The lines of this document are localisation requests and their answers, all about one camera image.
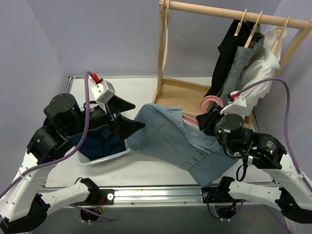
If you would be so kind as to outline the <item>dark blue denim skirt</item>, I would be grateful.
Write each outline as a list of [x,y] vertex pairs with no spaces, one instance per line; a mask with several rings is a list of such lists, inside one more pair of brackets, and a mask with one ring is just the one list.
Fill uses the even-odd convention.
[[125,141],[118,136],[107,139],[109,133],[108,126],[90,130],[78,151],[90,161],[126,151]]

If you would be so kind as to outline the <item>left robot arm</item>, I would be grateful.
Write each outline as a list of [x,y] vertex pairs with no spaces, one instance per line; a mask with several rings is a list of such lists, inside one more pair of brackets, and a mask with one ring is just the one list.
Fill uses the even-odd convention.
[[123,116],[135,106],[117,96],[95,109],[91,104],[87,99],[80,108],[73,95],[64,93],[44,108],[46,119],[27,145],[20,172],[0,195],[0,228],[4,233],[30,232],[63,207],[99,201],[99,187],[90,178],[79,178],[58,191],[39,193],[51,170],[80,149],[89,131],[108,127],[109,137],[125,140],[145,126]]

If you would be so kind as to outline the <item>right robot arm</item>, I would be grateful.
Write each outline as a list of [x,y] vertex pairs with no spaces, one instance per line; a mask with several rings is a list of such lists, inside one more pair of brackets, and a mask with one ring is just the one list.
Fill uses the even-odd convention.
[[278,139],[244,127],[237,114],[221,114],[220,108],[196,116],[199,129],[215,136],[226,156],[241,159],[244,167],[255,166],[270,174],[279,187],[249,184],[224,176],[214,192],[222,201],[248,200],[279,210],[301,224],[312,222],[312,182],[300,170]]

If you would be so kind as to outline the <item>beige plastic hanger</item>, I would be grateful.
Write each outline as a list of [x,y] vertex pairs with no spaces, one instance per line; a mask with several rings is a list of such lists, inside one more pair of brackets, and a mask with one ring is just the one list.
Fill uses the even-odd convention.
[[164,45],[164,57],[161,67],[161,73],[160,78],[163,79],[166,62],[167,62],[167,56],[168,56],[168,37],[169,37],[169,28],[168,28],[168,21],[169,21],[169,4],[170,1],[166,0],[165,3],[167,3],[166,9],[165,9],[165,45]]

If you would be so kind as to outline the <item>pink plastic hanger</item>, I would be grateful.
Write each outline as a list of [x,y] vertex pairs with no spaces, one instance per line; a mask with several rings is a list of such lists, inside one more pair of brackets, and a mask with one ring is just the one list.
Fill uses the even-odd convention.
[[[214,104],[216,104],[222,108],[224,107],[223,102],[219,97],[217,97],[217,96],[206,96],[199,103],[199,109],[203,114],[207,112],[208,104],[210,104],[210,103],[214,103]],[[187,115],[183,114],[182,119],[184,121],[187,121],[187,122],[195,125],[195,126],[198,126],[198,122],[195,119],[190,118]]]

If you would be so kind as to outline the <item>light blue denim jacket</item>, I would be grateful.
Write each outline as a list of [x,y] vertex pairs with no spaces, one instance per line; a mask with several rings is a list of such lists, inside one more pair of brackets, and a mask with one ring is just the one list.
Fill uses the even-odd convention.
[[237,162],[224,154],[215,137],[184,122],[180,106],[148,103],[135,120],[145,127],[127,139],[130,149],[188,171],[202,187],[210,186]]

